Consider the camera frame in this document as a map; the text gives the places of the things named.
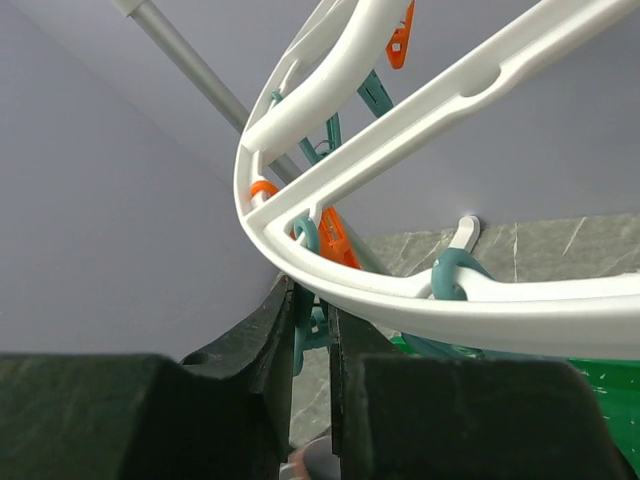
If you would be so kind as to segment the green plastic tray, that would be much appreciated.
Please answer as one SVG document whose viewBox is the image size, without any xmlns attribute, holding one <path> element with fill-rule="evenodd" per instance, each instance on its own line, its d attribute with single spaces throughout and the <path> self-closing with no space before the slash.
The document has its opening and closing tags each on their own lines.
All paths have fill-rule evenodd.
<svg viewBox="0 0 640 480">
<path fill-rule="evenodd" d="M 406 354 L 441 360 L 535 360 L 535 355 L 480 350 L 401 333 L 391 342 Z M 603 418 L 625 458 L 639 469 L 639 363 L 637 361 L 569 359 L 588 381 Z"/>
</svg>

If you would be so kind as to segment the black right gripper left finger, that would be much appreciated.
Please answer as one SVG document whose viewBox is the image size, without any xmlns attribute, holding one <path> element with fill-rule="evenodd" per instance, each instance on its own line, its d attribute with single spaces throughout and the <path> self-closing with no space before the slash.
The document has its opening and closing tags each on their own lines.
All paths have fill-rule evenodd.
<svg viewBox="0 0 640 480">
<path fill-rule="evenodd" d="M 5 354 L 5 479 L 274 479 L 289 450 L 296 295 L 277 281 L 222 337 L 157 354 Z"/>
</svg>

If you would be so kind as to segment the white round clip hanger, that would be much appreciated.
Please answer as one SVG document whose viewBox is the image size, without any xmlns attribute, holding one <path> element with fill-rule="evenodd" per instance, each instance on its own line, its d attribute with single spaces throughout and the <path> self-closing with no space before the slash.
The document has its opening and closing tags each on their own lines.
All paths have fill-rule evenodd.
<svg viewBox="0 0 640 480">
<path fill-rule="evenodd" d="M 638 8 L 635 1 L 542 1 L 279 190 L 252 202 L 264 169 L 329 119 L 373 69 L 405 1 L 322 1 L 285 50 L 241 134 L 233 192 L 239 222 L 274 266 L 330 304 L 415 336 L 483 350 L 635 360 L 639 278 L 503 283 L 467 268 L 467 300 L 437 300 L 432 267 L 408 277 L 327 260 L 290 236 L 456 123 Z"/>
</svg>

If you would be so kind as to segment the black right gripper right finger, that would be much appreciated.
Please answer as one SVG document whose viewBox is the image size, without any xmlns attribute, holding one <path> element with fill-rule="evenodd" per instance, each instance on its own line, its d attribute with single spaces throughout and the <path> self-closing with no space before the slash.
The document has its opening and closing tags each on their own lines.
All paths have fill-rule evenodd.
<svg viewBox="0 0 640 480">
<path fill-rule="evenodd" d="M 631 479 L 585 378 L 554 361 L 438 360 L 329 311 L 346 479 Z"/>
</svg>

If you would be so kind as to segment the white grey drying rack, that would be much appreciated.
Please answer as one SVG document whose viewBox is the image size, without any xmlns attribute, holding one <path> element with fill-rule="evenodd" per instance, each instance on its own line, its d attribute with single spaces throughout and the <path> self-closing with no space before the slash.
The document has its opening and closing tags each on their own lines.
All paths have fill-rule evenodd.
<svg viewBox="0 0 640 480">
<path fill-rule="evenodd" d="M 249 119 L 249 111 L 235 97 L 204 59 L 179 33 L 153 1 L 112 1 L 125 17 L 131 17 L 174 65 L 191 81 L 240 134 Z M 289 184 L 302 175 L 302 170 L 286 154 L 271 163 L 271 170 Z M 391 275 L 387 267 L 342 220 L 346 234 L 355 250 L 360 265 L 367 271 Z M 480 221 L 475 216 L 462 217 L 449 247 L 471 252 L 481 233 Z"/>
</svg>

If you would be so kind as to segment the teal clothes peg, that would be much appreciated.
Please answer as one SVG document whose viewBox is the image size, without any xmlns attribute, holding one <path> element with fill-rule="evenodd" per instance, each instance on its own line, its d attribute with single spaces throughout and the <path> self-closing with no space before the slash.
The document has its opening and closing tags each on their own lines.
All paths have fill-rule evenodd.
<svg viewBox="0 0 640 480">
<path fill-rule="evenodd" d="M 493 279 L 491 274 L 466 250 L 449 247 L 434 262 L 431 273 L 432 294 L 437 300 L 467 300 L 466 291 L 456 281 L 458 268 L 467 268 Z M 402 352 L 435 359 L 498 359 L 502 353 L 457 346 L 401 333 L 391 339 Z"/>
<path fill-rule="evenodd" d="M 303 289 L 296 309 L 293 376 L 298 376 L 303 369 L 305 351 L 328 347 L 330 342 L 328 303 L 316 300 L 313 293 Z"/>
<path fill-rule="evenodd" d="M 326 138 L 313 144 L 307 137 L 299 143 L 299 148 L 311 165 L 318 164 L 326 156 L 342 145 L 340 117 L 335 113 L 326 123 Z"/>
</svg>

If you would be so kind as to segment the orange clothes peg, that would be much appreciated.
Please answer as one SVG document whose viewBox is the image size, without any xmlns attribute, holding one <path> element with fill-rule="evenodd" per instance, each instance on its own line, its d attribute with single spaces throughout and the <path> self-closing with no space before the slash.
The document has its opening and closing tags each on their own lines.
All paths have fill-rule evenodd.
<svg viewBox="0 0 640 480">
<path fill-rule="evenodd" d="M 414 19 L 414 7 L 415 2 L 412 1 L 385 48 L 389 65 L 394 70 L 400 70 L 405 65 Z"/>
<path fill-rule="evenodd" d="M 252 202 L 264 203 L 279 192 L 279 188 L 267 180 L 257 180 L 250 186 Z"/>
<path fill-rule="evenodd" d="M 361 268 L 334 207 L 322 212 L 319 225 L 309 216 L 298 217 L 294 221 L 290 236 L 298 239 L 301 235 L 304 236 L 304 246 L 311 252 L 350 268 Z"/>
</svg>

